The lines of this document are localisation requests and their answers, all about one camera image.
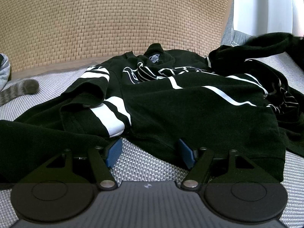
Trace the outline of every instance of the ribbed plastic surface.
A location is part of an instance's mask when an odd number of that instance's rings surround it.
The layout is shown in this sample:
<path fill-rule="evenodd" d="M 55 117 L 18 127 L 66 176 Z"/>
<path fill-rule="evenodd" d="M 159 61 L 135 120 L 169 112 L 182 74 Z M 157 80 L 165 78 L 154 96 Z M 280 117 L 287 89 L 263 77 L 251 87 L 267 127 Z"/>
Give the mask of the ribbed plastic surface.
<path fill-rule="evenodd" d="M 217 217 L 198 194 L 176 187 L 173 181 L 123 182 L 114 191 L 101 192 L 93 205 L 76 218 L 58 224 L 26 221 L 14 228 L 284 228 L 278 221 L 241 225 Z"/>

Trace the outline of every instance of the small logo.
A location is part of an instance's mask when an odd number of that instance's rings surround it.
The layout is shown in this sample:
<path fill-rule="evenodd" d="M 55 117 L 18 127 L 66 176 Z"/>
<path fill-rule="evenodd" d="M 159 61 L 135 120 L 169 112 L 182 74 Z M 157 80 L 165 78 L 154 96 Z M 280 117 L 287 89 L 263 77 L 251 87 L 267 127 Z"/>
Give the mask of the small logo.
<path fill-rule="evenodd" d="M 145 188 L 151 188 L 152 187 L 152 185 L 150 183 L 147 183 L 144 186 L 145 186 Z"/>
<path fill-rule="evenodd" d="M 149 57 L 149 59 L 150 59 L 153 63 L 158 62 L 158 60 L 159 60 L 158 58 L 159 58 L 159 54 L 155 54 L 155 55 Z"/>

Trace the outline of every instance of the metal screw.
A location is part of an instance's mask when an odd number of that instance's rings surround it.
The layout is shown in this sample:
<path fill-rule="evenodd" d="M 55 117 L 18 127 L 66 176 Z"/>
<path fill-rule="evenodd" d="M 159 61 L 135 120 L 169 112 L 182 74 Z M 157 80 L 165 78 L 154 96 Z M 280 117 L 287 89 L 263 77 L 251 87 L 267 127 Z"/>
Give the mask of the metal screw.
<path fill-rule="evenodd" d="M 100 185 L 104 188 L 114 187 L 115 183 L 112 180 L 103 180 Z"/>
<path fill-rule="evenodd" d="M 185 182 L 183 182 L 183 185 L 188 188 L 195 188 L 197 187 L 197 185 L 199 185 L 199 183 L 195 180 L 186 180 Z"/>

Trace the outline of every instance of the woven rattan panel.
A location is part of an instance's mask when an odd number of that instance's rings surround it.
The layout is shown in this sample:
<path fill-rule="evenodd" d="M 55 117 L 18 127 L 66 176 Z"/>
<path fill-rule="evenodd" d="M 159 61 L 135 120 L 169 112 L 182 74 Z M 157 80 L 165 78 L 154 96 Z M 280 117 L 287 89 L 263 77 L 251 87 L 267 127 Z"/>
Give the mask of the woven rattan panel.
<path fill-rule="evenodd" d="M 134 51 L 151 43 L 205 55 L 228 0 L 0 0 L 0 52 L 12 72 Z"/>

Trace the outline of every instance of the gray cloth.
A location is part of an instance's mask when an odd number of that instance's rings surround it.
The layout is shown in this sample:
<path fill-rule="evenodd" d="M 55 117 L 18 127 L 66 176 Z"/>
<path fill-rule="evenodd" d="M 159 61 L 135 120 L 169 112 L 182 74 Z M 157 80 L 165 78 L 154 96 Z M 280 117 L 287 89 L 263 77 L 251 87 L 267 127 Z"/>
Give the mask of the gray cloth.
<path fill-rule="evenodd" d="M 228 21 L 221 40 L 221 45 L 237 46 L 245 44 L 252 36 L 243 32 L 234 30 L 233 28 L 233 8 L 234 0 L 232 0 Z"/>
<path fill-rule="evenodd" d="M 304 73 L 287 54 L 258 59 L 281 71 L 291 87 L 304 93 Z M 67 73 L 47 74 L 32 77 L 39 82 L 41 91 L 35 95 L 18 97 L 0 107 L 0 119 L 14 120 L 30 107 L 59 96 L 69 85 L 84 73 L 85 69 Z M 5 88 L 13 85 L 9 82 Z M 178 183 L 187 171 L 161 161 L 144 152 L 127 140 L 123 140 L 123 153 L 111 170 L 118 183 L 121 181 L 163 181 Z M 288 192 L 288 203 L 281 221 L 289 228 L 304 225 L 304 158 L 286 152 L 283 186 Z M 0 191 L 0 228 L 7 228 L 17 220 L 10 203 L 10 190 Z"/>
<path fill-rule="evenodd" d="M 11 65 L 10 65 L 9 58 L 4 54 L 1 54 L 1 55 L 3 56 L 3 60 L 2 60 L 2 62 L 0 62 L 0 91 L 7 83 L 7 80 L 9 79 L 9 76 L 10 76 L 9 74 L 11 71 Z"/>

